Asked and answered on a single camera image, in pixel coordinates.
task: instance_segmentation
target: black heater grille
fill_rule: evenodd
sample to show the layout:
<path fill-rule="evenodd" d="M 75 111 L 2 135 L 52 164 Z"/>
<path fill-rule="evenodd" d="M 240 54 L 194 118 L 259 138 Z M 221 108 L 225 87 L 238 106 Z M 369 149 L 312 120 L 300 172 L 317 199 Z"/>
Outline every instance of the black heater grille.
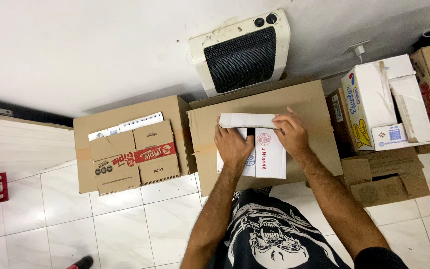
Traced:
<path fill-rule="evenodd" d="M 276 33 L 267 27 L 204 49 L 218 93 L 270 79 L 275 69 Z"/>

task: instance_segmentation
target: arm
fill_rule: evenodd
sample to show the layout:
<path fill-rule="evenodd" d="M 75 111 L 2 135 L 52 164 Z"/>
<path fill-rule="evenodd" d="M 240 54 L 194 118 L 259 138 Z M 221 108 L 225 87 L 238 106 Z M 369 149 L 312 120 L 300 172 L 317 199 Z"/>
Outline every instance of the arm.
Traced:
<path fill-rule="evenodd" d="M 353 260 L 368 247 L 389 249 L 386 239 L 361 204 L 310 149 L 306 128 L 298 116 L 291 108 L 288 112 L 273 119 L 273 123 L 282 130 L 275 132 L 286 151 L 303 169 L 323 215 Z"/>
<path fill-rule="evenodd" d="M 238 130 L 220 128 L 218 124 L 215 126 L 214 140 L 224 166 L 192 229 L 181 269 L 204 268 L 218 243 L 223 240 L 236 184 L 242 175 L 245 161 L 254 148 L 252 135 L 245 141 Z"/>

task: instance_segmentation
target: hand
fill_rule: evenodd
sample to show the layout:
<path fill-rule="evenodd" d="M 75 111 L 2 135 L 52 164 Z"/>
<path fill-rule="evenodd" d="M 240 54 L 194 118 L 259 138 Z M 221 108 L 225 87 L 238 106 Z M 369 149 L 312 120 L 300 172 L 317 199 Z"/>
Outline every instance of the hand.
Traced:
<path fill-rule="evenodd" d="M 235 128 L 220 128 L 217 118 L 215 125 L 215 144 L 218 152 L 222 157 L 224 166 L 235 165 L 236 167 L 244 167 L 248 156 L 255 147 L 254 137 L 247 136 L 247 140 L 243 140 L 240 133 Z"/>
<path fill-rule="evenodd" d="M 308 133 L 300 118 L 293 113 L 293 109 L 286 107 L 287 114 L 276 114 L 273 123 L 281 130 L 275 130 L 279 141 L 286 151 L 297 160 L 311 153 L 308 144 Z"/>

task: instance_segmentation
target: hairy forearm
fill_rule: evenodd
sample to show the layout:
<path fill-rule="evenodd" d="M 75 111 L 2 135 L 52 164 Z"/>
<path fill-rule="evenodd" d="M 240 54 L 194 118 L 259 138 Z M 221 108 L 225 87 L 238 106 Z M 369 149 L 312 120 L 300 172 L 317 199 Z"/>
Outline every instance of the hairy forearm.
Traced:
<path fill-rule="evenodd" d="M 313 152 L 293 158 L 302 167 L 326 220 L 353 259 L 364 248 L 389 248 L 361 204 Z"/>
<path fill-rule="evenodd" d="M 223 239 L 232 206 L 233 193 L 243 165 L 225 164 L 212 193 L 195 222 L 188 242 L 182 269 L 203 268 Z"/>

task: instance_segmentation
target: black t-shirt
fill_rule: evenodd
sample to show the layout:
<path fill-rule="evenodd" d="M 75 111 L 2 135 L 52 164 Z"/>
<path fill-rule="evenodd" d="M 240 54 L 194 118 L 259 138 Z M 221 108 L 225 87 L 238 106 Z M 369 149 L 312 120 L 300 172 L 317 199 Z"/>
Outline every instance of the black t-shirt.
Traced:
<path fill-rule="evenodd" d="M 247 190 L 233 201 L 230 222 L 207 269 L 348 269 L 324 236 L 293 206 Z M 355 268 L 407 269 L 385 248 L 367 248 Z"/>

